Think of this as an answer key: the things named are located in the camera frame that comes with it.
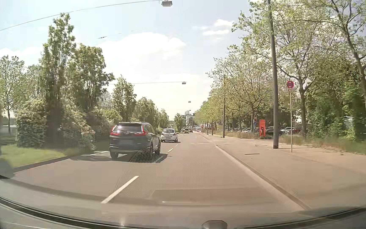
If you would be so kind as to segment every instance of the overhead wire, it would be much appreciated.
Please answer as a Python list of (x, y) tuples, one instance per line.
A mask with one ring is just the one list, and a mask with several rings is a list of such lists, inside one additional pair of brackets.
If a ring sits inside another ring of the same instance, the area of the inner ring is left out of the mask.
[[(65, 12), (65, 13), (74, 13), (74, 12), (83, 11), (83, 10), (89, 10), (89, 9), (95, 9), (95, 8), (104, 8), (104, 7), (112, 7), (112, 6), (119, 6), (119, 5), (133, 4), (133, 3), (148, 3), (148, 2), (158, 2), (158, 1), (159, 0), (143, 0), (143, 1), (137, 1), (137, 2), (116, 3), (116, 4), (99, 6), (99, 7), (82, 8), (82, 9), (78, 9), (78, 10), (68, 11), (68, 12)], [(10, 28), (13, 28), (13, 27), (17, 27), (17, 26), (23, 25), (23, 24), (27, 24), (27, 23), (30, 23), (30, 22), (35, 22), (35, 21), (39, 21), (39, 20), (42, 20), (42, 19), (59, 16), (60, 14), (62, 14), (62, 13), (58, 13), (58, 14), (54, 14), (54, 15), (47, 16), (47, 17), (30, 20), (30, 21), (23, 22), (23, 23), (19, 23), (19, 24), (16, 24), (16, 25), (12, 25), (10, 27), (4, 28), (4, 29), (0, 29), (0, 32), (1, 31), (4, 31), (4, 30), (7, 30), (7, 29), (10, 29)]]

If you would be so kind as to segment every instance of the distant vehicle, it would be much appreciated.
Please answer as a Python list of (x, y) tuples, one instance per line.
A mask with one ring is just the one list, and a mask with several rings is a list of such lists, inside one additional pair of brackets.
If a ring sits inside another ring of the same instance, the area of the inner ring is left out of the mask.
[[(283, 131), (279, 130), (279, 136), (284, 134)], [(270, 128), (270, 129), (266, 129), (265, 130), (265, 135), (273, 135), (273, 128)]]
[(288, 130), (290, 130), (292, 127), (286, 127), (285, 129), (281, 129), (281, 131), (283, 132), (287, 132)]
[(174, 141), (177, 142), (177, 133), (172, 128), (163, 129), (162, 135), (160, 136), (160, 141)]

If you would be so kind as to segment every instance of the utility pole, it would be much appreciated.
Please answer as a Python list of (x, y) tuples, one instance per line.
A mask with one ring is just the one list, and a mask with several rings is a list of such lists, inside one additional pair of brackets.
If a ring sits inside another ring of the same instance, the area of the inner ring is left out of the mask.
[(224, 76), (224, 106), (222, 109), (222, 137), (225, 138), (225, 76)]
[(273, 30), (272, 6), (270, 0), (267, 1), (269, 10), (269, 28), (270, 28), (270, 49), (272, 52), (272, 74), (273, 74), (273, 148), (279, 148), (279, 109), (278, 109), (278, 69), (276, 66), (276, 48), (275, 34)]

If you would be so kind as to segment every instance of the license plate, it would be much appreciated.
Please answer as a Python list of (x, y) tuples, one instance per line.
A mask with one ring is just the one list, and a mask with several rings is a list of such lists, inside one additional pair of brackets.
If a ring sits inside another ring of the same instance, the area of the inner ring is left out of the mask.
[(132, 145), (132, 140), (120, 140), (120, 145)]

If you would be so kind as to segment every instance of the parked car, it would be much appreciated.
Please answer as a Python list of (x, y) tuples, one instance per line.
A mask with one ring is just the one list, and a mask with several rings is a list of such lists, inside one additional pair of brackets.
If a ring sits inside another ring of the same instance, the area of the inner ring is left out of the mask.
[[(279, 136), (284, 134), (283, 131), (279, 130)], [(266, 129), (265, 130), (265, 135), (273, 135), (273, 128), (270, 128), (270, 129)]]

